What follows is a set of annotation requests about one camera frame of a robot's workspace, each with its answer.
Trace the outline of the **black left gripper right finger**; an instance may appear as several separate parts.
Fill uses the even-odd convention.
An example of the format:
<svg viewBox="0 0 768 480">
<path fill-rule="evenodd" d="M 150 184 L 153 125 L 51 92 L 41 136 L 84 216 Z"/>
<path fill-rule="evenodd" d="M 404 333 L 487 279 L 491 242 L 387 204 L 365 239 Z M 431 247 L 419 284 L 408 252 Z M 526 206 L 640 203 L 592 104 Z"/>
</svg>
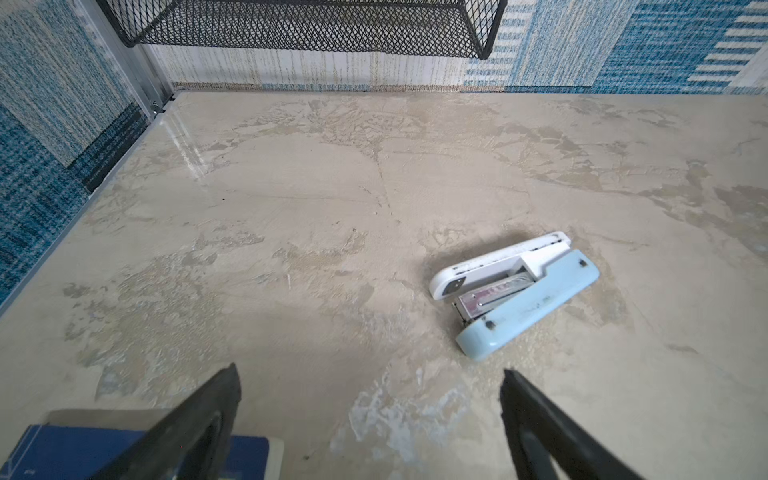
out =
<svg viewBox="0 0 768 480">
<path fill-rule="evenodd" d="M 524 375 L 504 371 L 501 418 L 519 479 L 556 479 L 559 468 L 570 479 L 638 479 Z"/>
</svg>

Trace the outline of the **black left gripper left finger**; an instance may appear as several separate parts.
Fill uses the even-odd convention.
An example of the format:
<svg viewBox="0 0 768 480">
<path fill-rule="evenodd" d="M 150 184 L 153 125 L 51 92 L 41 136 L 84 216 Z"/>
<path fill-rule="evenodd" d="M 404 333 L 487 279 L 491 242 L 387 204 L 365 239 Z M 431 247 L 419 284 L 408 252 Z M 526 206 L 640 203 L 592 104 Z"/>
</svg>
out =
<svg viewBox="0 0 768 480">
<path fill-rule="evenodd" d="M 241 383 L 218 371 L 93 479 L 217 479 L 224 468 Z"/>
</svg>

